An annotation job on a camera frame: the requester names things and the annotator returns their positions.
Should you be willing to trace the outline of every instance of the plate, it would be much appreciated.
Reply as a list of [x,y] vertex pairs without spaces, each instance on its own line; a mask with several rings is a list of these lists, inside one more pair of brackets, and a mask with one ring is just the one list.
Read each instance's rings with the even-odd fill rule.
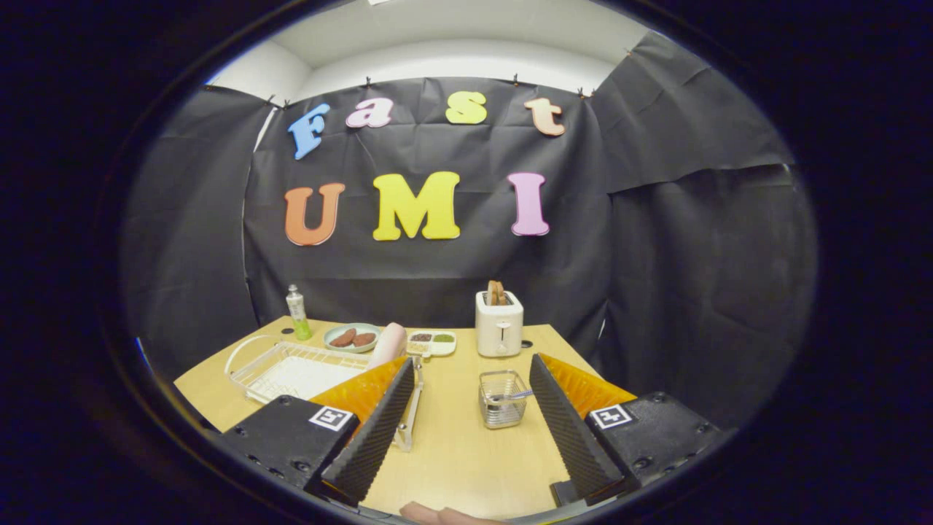
[[[361,333],[375,333],[376,338],[373,339],[372,342],[369,343],[368,345],[364,345],[362,347],[350,346],[350,347],[341,348],[341,347],[334,347],[330,344],[331,341],[340,337],[347,330],[350,330],[351,328],[356,328],[356,335],[360,335]],[[330,330],[328,330],[327,333],[324,334],[324,346],[326,346],[327,349],[329,350],[336,350],[338,352],[350,352],[353,354],[361,354],[363,352],[370,351],[376,347],[376,343],[379,342],[379,335],[382,332],[383,331],[380,330],[378,326],[375,326],[372,324],[367,324],[365,322],[351,322],[350,324],[344,324],[342,326],[338,326],[337,328],[331,328]]]
[[[422,334],[421,338],[425,338],[425,335],[430,336],[430,340],[427,341],[418,341],[417,335]],[[441,335],[442,338],[450,338],[450,342],[441,342],[436,341],[437,337]],[[453,332],[445,332],[442,330],[416,330],[412,333],[409,333],[408,345],[421,346],[424,345],[427,347],[427,353],[431,357],[437,356],[448,356],[453,354],[453,351],[457,349],[457,335]]]

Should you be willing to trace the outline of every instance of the black fabric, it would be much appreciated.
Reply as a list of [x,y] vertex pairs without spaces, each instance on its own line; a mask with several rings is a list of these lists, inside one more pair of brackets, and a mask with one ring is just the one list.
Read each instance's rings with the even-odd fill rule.
[[649,33],[592,100],[612,201],[606,326],[592,364],[723,427],[770,395],[815,286],[810,207],[787,146],[731,82]]
[[606,192],[702,169],[794,163],[755,104],[699,57],[648,33],[596,90]]
[[137,174],[121,233],[121,291],[152,366],[174,379],[253,332],[244,283],[243,194],[271,106],[194,94]]
[[[447,98],[458,91],[485,95],[485,122],[447,121]],[[523,104],[542,96],[563,109],[564,135],[543,135],[534,126]],[[391,123],[348,128],[344,121],[356,104],[373,97],[395,102]],[[321,103],[330,105],[323,140],[296,161],[287,129]],[[610,207],[600,162],[590,106],[545,87],[482,78],[401,80],[327,93],[276,112],[254,155],[245,203],[246,269],[259,321],[287,314],[286,289],[294,283],[315,319],[469,327],[474,294],[495,278],[522,301],[526,324],[553,325],[588,356],[609,285]],[[460,176],[453,197],[460,236],[373,239],[380,206],[373,179],[401,174],[417,194],[437,171]],[[506,177],[516,172],[547,179],[541,187],[546,235],[510,230],[515,193]],[[346,185],[333,235],[318,246],[293,244],[285,236],[285,193],[314,189],[306,212],[314,228],[321,220],[317,190],[329,182]]]
[[740,424],[781,380],[806,325],[816,239],[802,187],[789,168],[760,166],[611,198],[606,374]]

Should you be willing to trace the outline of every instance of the metal utensil holder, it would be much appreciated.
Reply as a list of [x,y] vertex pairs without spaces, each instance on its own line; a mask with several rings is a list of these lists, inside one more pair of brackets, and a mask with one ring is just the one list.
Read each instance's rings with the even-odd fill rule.
[[480,374],[480,412],[486,428],[501,429],[522,422],[527,402],[524,397],[510,396],[525,391],[522,378],[514,370]]

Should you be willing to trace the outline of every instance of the screw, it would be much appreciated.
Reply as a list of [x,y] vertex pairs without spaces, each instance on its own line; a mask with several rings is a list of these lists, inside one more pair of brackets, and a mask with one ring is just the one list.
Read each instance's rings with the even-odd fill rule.
[[637,460],[635,460],[635,463],[632,464],[632,467],[635,470],[642,470],[642,469],[648,468],[650,464],[651,464],[651,458],[638,458]]

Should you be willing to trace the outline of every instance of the white wall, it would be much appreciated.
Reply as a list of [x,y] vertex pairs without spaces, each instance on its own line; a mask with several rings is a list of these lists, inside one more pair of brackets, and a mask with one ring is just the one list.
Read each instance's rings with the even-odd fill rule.
[[298,100],[311,67],[282,46],[267,40],[227,64],[209,83],[272,101]]
[[315,69],[295,93],[301,100],[366,83],[422,77],[479,77],[575,92],[599,87],[616,67],[574,52],[503,40],[433,40],[375,50]]

